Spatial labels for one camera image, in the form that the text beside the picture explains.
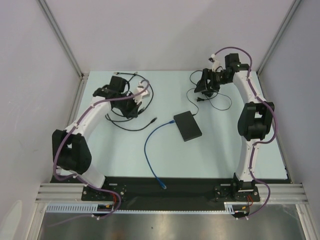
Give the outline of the black network switch box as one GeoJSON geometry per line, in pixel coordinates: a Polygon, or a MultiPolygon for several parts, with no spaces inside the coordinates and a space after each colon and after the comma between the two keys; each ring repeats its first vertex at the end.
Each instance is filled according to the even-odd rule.
{"type": "Polygon", "coordinates": [[[173,116],[179,132],[185,142],[201,137],[203,134],[190,111],[173,116]]]}

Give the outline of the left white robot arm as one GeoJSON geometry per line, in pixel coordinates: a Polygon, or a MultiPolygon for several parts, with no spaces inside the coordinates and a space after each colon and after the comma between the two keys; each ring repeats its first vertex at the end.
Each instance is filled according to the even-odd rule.
{"type": "Polygon", "coordinates": [[[125,91],[127,80],[112,76],[109,84],[97,88],[92,94],[88,108],[80,117],[64,130],[55,130],[52,134],[53,175],[63,181],[69,177],[81,179],[93,186],[92,194],[99,200],[110,195],[110,187],[105,183],[106,177],[92,164],[92,155],[88,139],[112,109],[121,111],[126,118],[136,118],[143,98],[150,95],[150,82],[141,80],[134,91],[125,91]]]}

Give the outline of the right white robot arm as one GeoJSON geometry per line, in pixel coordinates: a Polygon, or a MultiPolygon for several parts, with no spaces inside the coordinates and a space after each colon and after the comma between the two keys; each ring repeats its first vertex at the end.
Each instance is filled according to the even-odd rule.
{"type": "Polygon", "coordinates": [[[259,93],[252,81],[251,66],[241,63],[237,53],[228,54],[224,60],[222,66],[215,54],[210,56],[212,67],[202,70],[195,92],[210,97],[219,92],[221,85],[234,84],[240,93],[244,106],[237,122],[241,136],[239,164],[230,187],[217,186],[214,192],[218,200],[244,202],[259,196],[255,186],[256,161],[259,148],[266,143],[264,139],[272,128],[275,106],[259,93]]]}

